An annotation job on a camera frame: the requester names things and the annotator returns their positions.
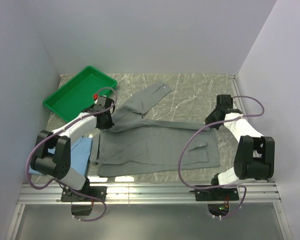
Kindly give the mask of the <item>grey long sleeve shirt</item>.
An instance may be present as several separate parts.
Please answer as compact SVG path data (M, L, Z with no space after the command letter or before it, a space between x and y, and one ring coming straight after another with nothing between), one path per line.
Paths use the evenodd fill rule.
M156 82L135 94L112 114L114 126L92 139L90 162L101 177L176 171L182 151L183 170L220 166L218 140L206 128L187 144L201 123L144 118L171 88Z

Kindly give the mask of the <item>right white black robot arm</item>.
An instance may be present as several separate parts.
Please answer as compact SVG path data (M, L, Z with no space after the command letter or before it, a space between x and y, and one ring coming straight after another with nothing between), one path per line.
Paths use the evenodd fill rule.
M216 130L220 126L226 127L238 142L233 167L211 180L210 194L214 199L223 199L228 194L228 185L239 186L273 177L275 140L255 130L240 110L217 106L205 123Z

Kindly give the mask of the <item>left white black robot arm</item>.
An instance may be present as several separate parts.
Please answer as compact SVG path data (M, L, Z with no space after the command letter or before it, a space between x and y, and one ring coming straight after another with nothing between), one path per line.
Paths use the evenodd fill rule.
M79 138L93 129L110 129L113 126L111 111L81 112L74 120L53 131L41 131L30 152L25 166L26 179L32 188L42 190L31 182L29 169L52 177L73 190L73 195L79 201L86 201L91 195L87 186L87 178L71 167L71 147Z

